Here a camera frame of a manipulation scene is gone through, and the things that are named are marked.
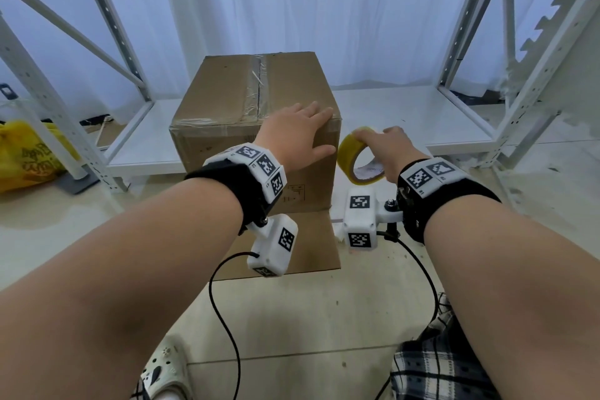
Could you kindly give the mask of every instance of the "yellow plastic bag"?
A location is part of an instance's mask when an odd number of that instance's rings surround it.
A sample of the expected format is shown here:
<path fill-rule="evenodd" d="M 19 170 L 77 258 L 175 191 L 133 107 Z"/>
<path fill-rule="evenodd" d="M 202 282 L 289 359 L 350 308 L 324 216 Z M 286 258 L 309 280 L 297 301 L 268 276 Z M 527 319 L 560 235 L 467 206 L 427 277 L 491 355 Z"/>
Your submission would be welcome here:
<path fill-rule="evenodd" d="M 54 123 L 44 123 L 63 146 L 79 159 L 73 146 Z M 53 180 L 64 166 L 28 123 L 13 120 L 0 125 L 0 193 Z"/>

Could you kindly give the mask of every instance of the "roll of yellow tape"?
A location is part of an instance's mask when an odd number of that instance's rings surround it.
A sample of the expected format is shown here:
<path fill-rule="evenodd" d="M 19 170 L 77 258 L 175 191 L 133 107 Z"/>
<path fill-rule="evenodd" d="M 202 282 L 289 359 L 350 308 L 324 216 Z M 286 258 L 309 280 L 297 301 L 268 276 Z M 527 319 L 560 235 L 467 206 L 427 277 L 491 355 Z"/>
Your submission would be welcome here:
<path fill-rule="evenodd" d="M 373 130 L 371 127 L 360 127 L 360 130 Z M 367 148 L 364 142 L 356 139 L 350 133 L 338 149 L 338 166 L 354 185 L 369 185 L 380 180 L 383 175 L 383 165 L 373 159 L 362 167 L 356 168 L 356 159 Z"/>

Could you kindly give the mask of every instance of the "black wrist strap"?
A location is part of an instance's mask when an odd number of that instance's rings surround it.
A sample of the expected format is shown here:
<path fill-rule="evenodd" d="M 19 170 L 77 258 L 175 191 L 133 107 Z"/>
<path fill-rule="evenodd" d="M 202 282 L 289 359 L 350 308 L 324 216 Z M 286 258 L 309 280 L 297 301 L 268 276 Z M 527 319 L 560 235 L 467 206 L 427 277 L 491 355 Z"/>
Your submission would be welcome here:
<path fill-rule="evenodd" d="M 409 163 L 400 174 L 420 161 L 423 160 Z M 398 176 L 397 199 L 398 205 L 404 213 L 404 229 L 409 236 L 417 242 L 424 242 L 425 227 L 431 216 L 436 213 L 441 206 L 453 199 L 468 195 L 482 195 L 498 201 L 499 203 L 501 202 L 495 193 L 469 178 L 443 185 L 440 189 L 426 198 L 421 198 L 401 176 Z"/>
<path fill-rule="evenodd" d="M 246 230 L 249 223 L 256 222 L 260 226 L 276 201 L 267 204 L 259 182 L 254 178 L 246 165 L 221 160 L 185 176 L 189 178 L 210 178 L 225 185 L 235 195 L 244 212 L 240 234 Z"/>

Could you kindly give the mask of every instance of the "forearm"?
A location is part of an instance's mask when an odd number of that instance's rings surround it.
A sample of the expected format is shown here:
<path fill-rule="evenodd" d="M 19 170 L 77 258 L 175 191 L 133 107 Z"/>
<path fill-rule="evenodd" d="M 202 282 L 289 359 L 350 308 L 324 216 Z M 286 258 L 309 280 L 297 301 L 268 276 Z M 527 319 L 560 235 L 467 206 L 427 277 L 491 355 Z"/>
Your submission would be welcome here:
<path fill-rule="evenodd" d="M 61 371 L 75 364 L 82 376 L 97 370 L 129 383 L 126 393 L 202 290 L 242 219 L 227 187 L 191 179 L 93 230 L 0 293 L 0 353 L 13 361 L 0 377 L 14 381 L 33 372 L 48 389 L 56 370 L 55 379 L 68 386 Z M 30 382 L 16 384 L 20 393 Z"/>
<path fill-rule="evenodd" d="M 577 398 L 597 368 L 600 262 L 480 196 L 441 207 L 425 244 L 503 398 Z"/>

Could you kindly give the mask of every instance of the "hand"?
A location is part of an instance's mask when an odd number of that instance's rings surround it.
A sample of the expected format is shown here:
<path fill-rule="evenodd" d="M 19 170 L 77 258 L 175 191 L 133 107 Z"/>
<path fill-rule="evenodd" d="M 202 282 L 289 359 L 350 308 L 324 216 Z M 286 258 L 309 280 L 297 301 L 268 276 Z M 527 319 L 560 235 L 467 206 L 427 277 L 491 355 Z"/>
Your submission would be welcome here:
<path fill-rule="evenodd" d="M 430 158 L 413 146 L 400 127 L 386 128 L 383 134 L 371 130 L 356 130 L 352 134 L 369 146 L 375 158 L 383 165 L 386 179 L 391 183 L 398 182 L 402 169 L 409 163 Z"/>
<path fill-rule="evenodd" d="M 286 173 L 305 168 L 335 153 L 335 146 L 313 148 L 314 134 L 333 114 L 333 108 L 319 112 L 317 102 L 304 109 L 296 103 L 268 116 L 254 143 L 269 149 Z"/>

